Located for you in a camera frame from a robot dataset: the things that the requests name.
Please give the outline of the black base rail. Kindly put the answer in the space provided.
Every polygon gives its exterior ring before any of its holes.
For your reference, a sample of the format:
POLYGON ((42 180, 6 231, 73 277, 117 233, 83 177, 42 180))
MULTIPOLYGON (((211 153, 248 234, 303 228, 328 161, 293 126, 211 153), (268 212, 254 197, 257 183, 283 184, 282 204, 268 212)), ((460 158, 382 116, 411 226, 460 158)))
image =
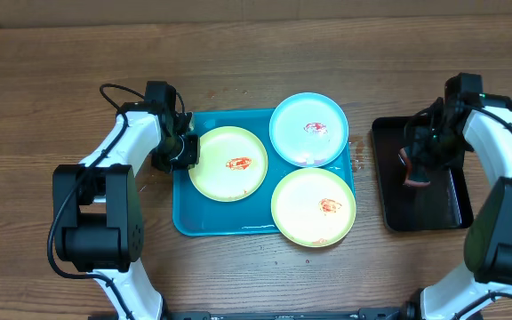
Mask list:
POLYGON ((399 307, 360 308, 347 312, 280 312, 280 313, 228 313, 211 314, 206 311, 169 312, 163 320, 399 320, 413 319, 413 312, 399 307))

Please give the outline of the yellow plate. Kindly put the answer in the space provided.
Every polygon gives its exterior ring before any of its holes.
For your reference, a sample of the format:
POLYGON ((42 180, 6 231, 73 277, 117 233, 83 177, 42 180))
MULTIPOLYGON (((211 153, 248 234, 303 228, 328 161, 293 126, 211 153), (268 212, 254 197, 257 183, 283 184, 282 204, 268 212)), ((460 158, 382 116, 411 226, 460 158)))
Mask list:
POLYGON ((188 171, 194 187, 218 202, 235 202, 254 193, 268 171, 268 154, 246 129, 222 126, 200 138, 199 162, 188 171))
POLYGON ((304 168, 289 173, 277 184, 271 214, 288 240, 321 248, 338 243, 352 229, 356 199, 346 181, 335 173, 304 168))

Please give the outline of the pink and black sponge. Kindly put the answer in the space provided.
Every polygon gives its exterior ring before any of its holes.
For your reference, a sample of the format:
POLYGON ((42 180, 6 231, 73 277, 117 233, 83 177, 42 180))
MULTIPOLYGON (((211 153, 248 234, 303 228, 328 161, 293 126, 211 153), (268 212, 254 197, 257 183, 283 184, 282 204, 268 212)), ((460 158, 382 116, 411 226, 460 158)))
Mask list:
POLYGON ((415 166, 408 154, 408 148, 401 148, 398 153, 404 168, 404 185, 411 188, 425 188, 430 181, 423 167, 415 166))

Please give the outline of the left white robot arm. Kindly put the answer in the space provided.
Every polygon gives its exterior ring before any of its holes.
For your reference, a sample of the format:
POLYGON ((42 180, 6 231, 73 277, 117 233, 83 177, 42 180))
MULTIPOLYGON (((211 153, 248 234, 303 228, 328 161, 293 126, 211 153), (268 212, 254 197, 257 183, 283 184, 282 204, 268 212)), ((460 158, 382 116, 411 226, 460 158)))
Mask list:
POLYGON ((164 298, 140 258, 145 231, 135 176, 146 160, 165 173, 194 168, 200 142, 173 86, 149 81, 138 98, 115 106, 114 128, 90 155, 53 172, 46 253, 58 276, 94 280, 117 319, 165 319, 164 298))

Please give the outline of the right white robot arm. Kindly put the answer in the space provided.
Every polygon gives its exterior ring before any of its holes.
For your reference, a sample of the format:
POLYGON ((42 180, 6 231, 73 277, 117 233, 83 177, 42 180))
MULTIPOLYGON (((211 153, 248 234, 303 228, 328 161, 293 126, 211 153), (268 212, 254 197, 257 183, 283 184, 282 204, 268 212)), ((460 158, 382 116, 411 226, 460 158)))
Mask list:
POLYGON ((470 319, 500 298, 512 300, 512 99, 486 93, 480 75, 460 73, 444 96, 412 116, 399 152, 405 185, 426 187, 432 170, 460 168, 474 152, 491 185, 468 229, 464 261, 424 288, 410 319, 470 319))

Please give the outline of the light blue plate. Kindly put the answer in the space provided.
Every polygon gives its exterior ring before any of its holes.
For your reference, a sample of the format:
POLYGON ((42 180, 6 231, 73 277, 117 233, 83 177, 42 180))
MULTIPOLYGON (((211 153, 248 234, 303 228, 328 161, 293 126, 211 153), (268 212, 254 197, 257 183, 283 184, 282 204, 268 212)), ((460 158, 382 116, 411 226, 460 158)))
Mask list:
POLYGON ((348 144, 348 120, 331 98, 314 92, 283 100, 269 121, 269 137, 285 161, 320 167, 337 158, 348 144))

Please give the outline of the teal plastic tray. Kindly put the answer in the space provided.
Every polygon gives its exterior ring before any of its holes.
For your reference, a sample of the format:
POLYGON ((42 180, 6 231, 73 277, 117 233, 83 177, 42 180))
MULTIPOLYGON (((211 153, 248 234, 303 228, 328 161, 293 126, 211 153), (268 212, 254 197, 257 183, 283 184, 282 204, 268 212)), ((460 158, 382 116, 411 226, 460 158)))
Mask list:
POLYGON ((201 112, 195 117, 195 132, 201 136, 222 126, 236 126, 255 134, 268 154, 268 171, 263 183, 250 196, 235 202, 218 202, 203 196, 191 182, 188 171, 173 178, 173 223, 187 236, 249 235, 280 232, 271 214, 271 198, 282 178, 304 168, 333 172, 354 193, 348 144, 332 162, 320 167, 299 167, 275 151, 269 137, 273 109, 201 112))

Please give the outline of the black rectangular tray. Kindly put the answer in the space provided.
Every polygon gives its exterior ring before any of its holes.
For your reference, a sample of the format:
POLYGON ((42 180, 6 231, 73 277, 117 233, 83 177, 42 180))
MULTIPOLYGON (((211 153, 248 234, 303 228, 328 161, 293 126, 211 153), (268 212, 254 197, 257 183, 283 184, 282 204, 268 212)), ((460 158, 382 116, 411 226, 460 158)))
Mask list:
POLYGON ((372 123, 372 149, 385 225, 395 232, 469 228, 474 221, 461 168, 429 171, 430 184, 404 184, 406 116, 380 117, 372 123))

